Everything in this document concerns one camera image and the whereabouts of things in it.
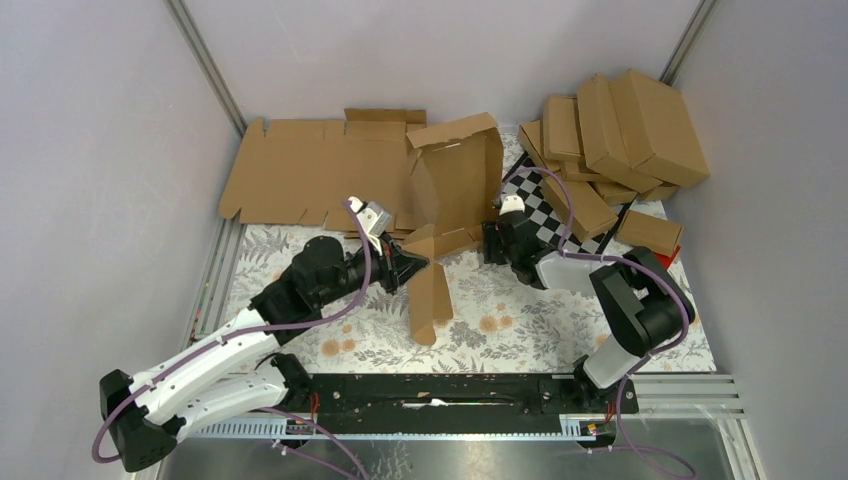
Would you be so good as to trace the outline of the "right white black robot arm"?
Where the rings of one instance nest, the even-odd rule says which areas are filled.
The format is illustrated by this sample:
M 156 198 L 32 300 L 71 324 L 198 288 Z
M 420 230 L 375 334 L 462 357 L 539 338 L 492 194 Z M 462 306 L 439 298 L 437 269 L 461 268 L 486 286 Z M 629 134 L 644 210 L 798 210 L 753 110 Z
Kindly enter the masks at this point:
M 482 227 L 484 261 L 508 265 L 538 290 L 580 289 L 595 295 L 610 329 L 598 349 L 578 361 L 575 402 L 597 412 L 613 387 L 660 347 L 681 342 L 696 312 L 680 286 L 646 247 L 622 256 L 561 252 L 537 237 L 522 212 L 509 211 Z

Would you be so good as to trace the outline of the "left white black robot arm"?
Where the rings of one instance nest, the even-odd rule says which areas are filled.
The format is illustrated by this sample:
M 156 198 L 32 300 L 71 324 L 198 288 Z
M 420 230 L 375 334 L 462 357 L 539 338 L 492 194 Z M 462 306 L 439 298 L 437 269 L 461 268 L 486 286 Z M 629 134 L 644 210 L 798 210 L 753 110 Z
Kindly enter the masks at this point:
M 281 276 L 249 305 L 200 342 L 147 370 L 115 369 L 99 381 L 104 424 L 92 446 L 105 437 L 117 449 L 112 461 L 128 473 L 168 456 L 189 434 L 235 415 L 281 405 L 296 411 L 309 401 L 309 376 L 299 362 L 271 359 L 278 348 L 326 323 L 322 310 L 346 296 L 349 313 L 374 283 L 393 294 L 432 261 L 400 246 L 387 234 L 366 240 L 355 253 L 330 236 L 310 239 Z

